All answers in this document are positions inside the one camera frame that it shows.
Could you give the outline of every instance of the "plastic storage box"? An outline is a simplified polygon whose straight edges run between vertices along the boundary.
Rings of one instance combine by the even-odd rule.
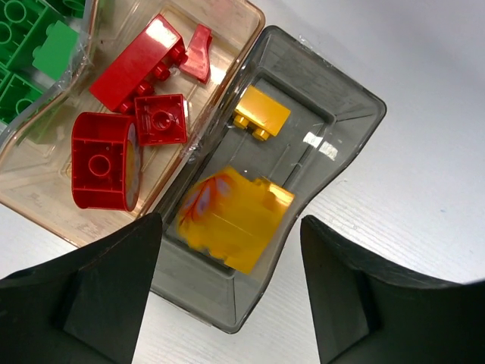
[[[68,85],[60,83],[67,90],[9,135],[0,154],[0,202],[76,246],[107,236],[153,209],[264,26],[264,15],[243,0],[103,0],[94,5],[99,7],[89,14],[89,32],[83,34],[89,44],[80,74]],[[198,24],[212,29],[211,78],[206,85],[180,72],[156,83],[156,94],[185,96],[189,142],[145,148],[142,189],[132,212],[79,209],[70,183],[72,126],[83,111],[107,112],[89,93],[89,85],[159,13],[186,46]]]
[[[280,132],[266,141],[233,126],[249,86],[291,111]],[[228,88],[201,149],[157,207],[165,233],[152,289],[226,332],[238,331],[264,293],[301,210],[357,156],[385,112],[384,103],[364,87],[279,28],[268,27]],[[249,275],[190,249],[177,234],[176,216],[189,188],[228,165],[248,180],[266,177],[295,195]]]

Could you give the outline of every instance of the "white surface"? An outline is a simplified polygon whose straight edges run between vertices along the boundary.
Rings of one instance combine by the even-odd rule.
[[[483,278],[485,3],[254,3],[268,24],[302,36],[388,106],[361,155],[302,215],[409,268],[459,282]],[[0,216],[0,275],[73,249],[4,207]],[[151,294],[135,362],[318,362],[299,224],[240,333],[209,328]]]

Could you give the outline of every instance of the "lego duplo brick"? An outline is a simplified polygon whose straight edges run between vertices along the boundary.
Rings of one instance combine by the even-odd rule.
[[[40,0],[0,0],[0,64],[10,71],[29,67],[46,30],[63,17]]]
[[[32,65],[57,81],[69,66],[79,34],[58,21],[47,28],[46,35],[44,44],[33,52]]]
[[[15,74],[0,95],[0,118],[10,124],[41,95],[40,88]]]

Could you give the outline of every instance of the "red toy block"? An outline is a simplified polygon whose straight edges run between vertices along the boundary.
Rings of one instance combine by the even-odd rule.
[[[192,40],[190,40],[186,55],[179,66],[182,72],[202,83],[207,83],[211,77],[211,62],[209,61],[211,42],[211,30],[199,24]]]
[[[187,142],[183,95],[139,97],[135,99],[135,109],[141,146]]]
[[[133,112],[133,98],[155,91],[145,78],[165,81],[185,55],[182,36],[158,15],[97,79],[89,91],[112,112]]]
[[[72,134],[72,193],[77,206],[132,211],[141,165],[134,116],[79,115]]]

